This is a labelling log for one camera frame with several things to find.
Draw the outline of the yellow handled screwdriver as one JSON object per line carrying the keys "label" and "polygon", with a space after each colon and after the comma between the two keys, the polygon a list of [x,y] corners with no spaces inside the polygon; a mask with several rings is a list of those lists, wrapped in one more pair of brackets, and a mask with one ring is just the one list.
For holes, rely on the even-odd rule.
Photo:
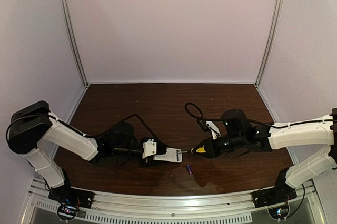
{"label": "yellow handled screwdriver", "polygon": [[194,154],[194,155],[206,153],[204,147],[201,147],[201,148],[198,148],[198,149],[191,148],[190,150],[178,150],[177,152],[179,154]]}

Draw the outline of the white remote control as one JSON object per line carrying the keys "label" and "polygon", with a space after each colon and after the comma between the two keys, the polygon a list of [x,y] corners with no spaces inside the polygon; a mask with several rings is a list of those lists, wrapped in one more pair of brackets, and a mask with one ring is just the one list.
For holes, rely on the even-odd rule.
{"label": "white remote control", "polygon": [[165,154],[155,155],[153,160],[180,164],[183,160],[182,154],[181,149],[167,148]]}

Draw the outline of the battery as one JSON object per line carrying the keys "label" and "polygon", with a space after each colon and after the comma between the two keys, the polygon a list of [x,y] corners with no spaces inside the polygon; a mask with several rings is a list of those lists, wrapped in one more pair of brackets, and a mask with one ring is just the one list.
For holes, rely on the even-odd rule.
{"label": "battery", "polygon": [[191,166],[190,166],[190,165],[187,165],[186,168],[187,168],[188,174],[189,174],[189,175],[192,175],[192,169],[191,169]]}

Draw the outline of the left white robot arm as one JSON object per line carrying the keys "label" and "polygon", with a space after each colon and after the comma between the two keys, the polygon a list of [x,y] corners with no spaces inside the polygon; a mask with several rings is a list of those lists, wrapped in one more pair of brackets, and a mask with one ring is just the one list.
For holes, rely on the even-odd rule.
{"label": "left white robot arm", "polygon": [[10,150],[22,155],[51,190],[68,191],[71,186],[67,174],[42,150],[43,141],[93,163],[103,163],[114,156],[136,156],[146,165],[176,161],[175,150],[162,143],[148,125],[145,128],[151,137],[141,141],[135,138],[134,127],[127,119],[100,134],[87,135],[59,119],[50,111],[49,104],[41,100],[12,115],[5,137]]}

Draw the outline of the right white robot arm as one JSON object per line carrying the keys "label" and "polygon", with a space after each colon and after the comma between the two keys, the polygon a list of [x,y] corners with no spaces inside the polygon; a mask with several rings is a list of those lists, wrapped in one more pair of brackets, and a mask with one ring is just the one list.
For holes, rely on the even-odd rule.
{"label": "right white robot arm", "polygon": [[190,152],[209,159],[241,148],[249,152],[269,152],[293,146],[324,146],[298,165],[280,171],[275,183],[277,188],[294,189],[329,169],[336,169],[336,109],[317,119],[272,124],[248,119],[242,110],[230,109],[218,119],[224,124],[226,135],[215,131],[212,125],[215,119],[200,116],[196,120],[213,136]]}

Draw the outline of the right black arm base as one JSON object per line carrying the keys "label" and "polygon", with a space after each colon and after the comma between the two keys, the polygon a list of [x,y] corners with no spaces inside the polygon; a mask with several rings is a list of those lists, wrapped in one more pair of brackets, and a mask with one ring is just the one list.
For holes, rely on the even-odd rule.
{"label": "right black arm base", "polygon": [[269,216],[277,221],[290,215],[289,201],[297,197],[295,189],[289,186],[274,186],[251,193],[255,208],[267,207]]}

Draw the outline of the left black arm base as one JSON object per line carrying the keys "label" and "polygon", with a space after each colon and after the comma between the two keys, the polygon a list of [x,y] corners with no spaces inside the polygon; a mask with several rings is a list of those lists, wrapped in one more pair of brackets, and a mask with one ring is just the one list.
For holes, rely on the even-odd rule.
{"label": "left black arm base", "polygon": [[91,209],[94,193],[74,188],[66,191],[49,189],[48,198],[59,203],[57,216],[62,221],[69,222],[79,214],[81,208]]}

